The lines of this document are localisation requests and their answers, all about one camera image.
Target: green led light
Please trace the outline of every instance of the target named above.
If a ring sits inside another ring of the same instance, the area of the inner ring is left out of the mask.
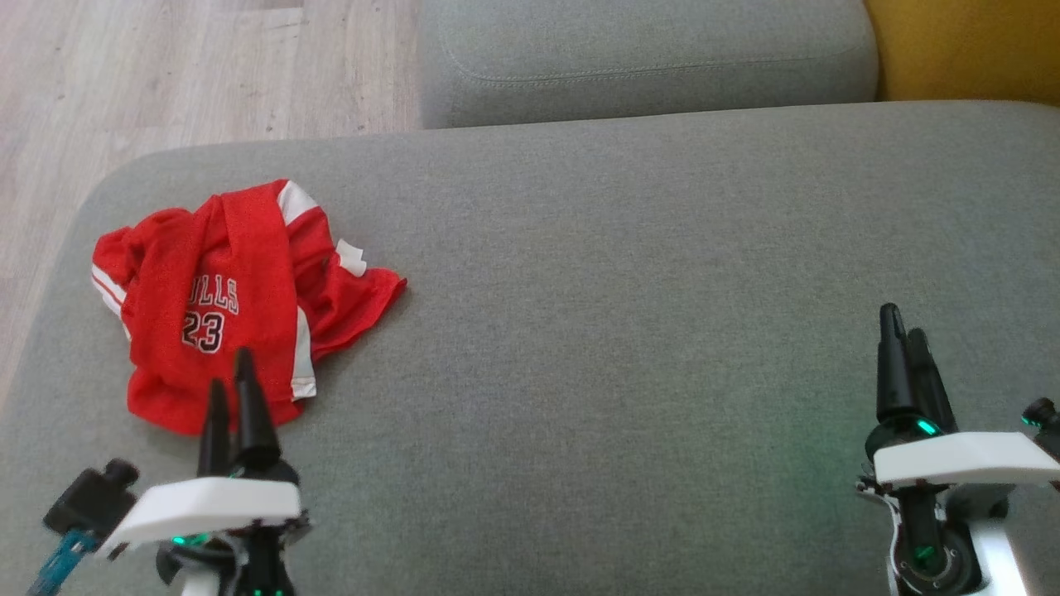
[[[196,536],[175,536],[175,537],[173,537],[173,543],[174,544],[179,544],[181,546],[183,546],[186,544],[189,545],[189,546],[199,546],[201,544],[206,544],[207,542],[210,542],[210,534],[208,534],[208,533],[200,533],[200,534],[196,534]]]
[[[931,422],[928,422],[926,420],[918,420],[917,426],[920,426],[921,431],[928,433],[929,437],[934,437],[935,435],[938,434],[938,426],[932,424]]]
[[[918,561],[930,559],[931,556],[934,554],[935,554],[934,546],[917,546],[916,550],[913,551],[913,556],[916,557]]]

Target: number 23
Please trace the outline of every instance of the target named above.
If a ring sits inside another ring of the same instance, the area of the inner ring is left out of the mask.
[[[195,337],[199,329],[202,329],[202,336]],[[213,354],[220,349],[220,340],[225,336],[225,315],[220,313],[207,313],[199,315],[196,312],[184,313],[184,331],[180,340],[196,348],[198,351]]]

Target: gray fabric upholstery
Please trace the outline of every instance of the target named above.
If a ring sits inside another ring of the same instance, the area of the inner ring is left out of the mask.
[[[1015,430],[1060,387],[1060,110],[795,107],[222,145],[138,160],[77,215],[0,421],[0,577],[88,466],[188,477],[125,411],[101,233],[289,176],[407,275],[282,428],[317,530],[300,594],[882,596],[888,519],[853,493],[877,312],[926,327],[958,420]],[[1052,491],[1021,492],[1060,585]],[[66,594],[160,594],[152,554]]]
[[[424,0],[428,128],[870,101],[861,0]]]

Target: red jersey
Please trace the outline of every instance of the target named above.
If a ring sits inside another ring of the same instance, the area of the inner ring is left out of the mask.
[[[241,346],[273,421],[297,417],[298,400],[316,396],[313,363],[353,344],[405,287],[333,244],[323,210],[288,180],[104,235],[92,283],[129,338],[129,411],[187,435],[201,432],[210,380],[231,379]]]

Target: white trim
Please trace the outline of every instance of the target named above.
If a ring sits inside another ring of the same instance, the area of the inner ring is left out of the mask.
[[[95,278],[104,287],[110,291],[118,299],[119,303],[125,302],[125,291],[122,286],[114,283],[114,280],[110,279],[107,271],[101,269],[95,263],[92,263],[92,277]]]
[[[292,401],[297,402],[304,398],[315,398],[317,397],[317,380],[312,376],[308,379],[292,379],[290,391],[295,396],[295,399]]]
[[[301,187],[290,180],[287,180],[287,185],[280,191],[276,200],[280,204],[280,212],[283,213],[283,225],[285,226],[289,226],[302,213],[317,206],[317,201],[313,200]]]
[[[290,391],[295,400],[317,395],[317,378],[313,372],[310,322],[305,311],[298,306],[298,335],[295,339],[295,369],[290,378]]]
[[[360,277],[368,270],[368,263],[361,259],[365,251],[347,244],[344,240],[335,245],[335,253],[338,255],[338,266],[353,274],[353,277]]]
[[[103,303],[106,304],[107,308],[110,309],[116,315],[118,315],[118,318],[121,318],[122,305],[119,304],[114,300],[114,297],[111,296],[110,293],[107,292],[107,290],[100,282],[95,281],[94,278],[92,279],[92,285],[95,286],[95,290],[100,293],[100,296],[103,297]]]

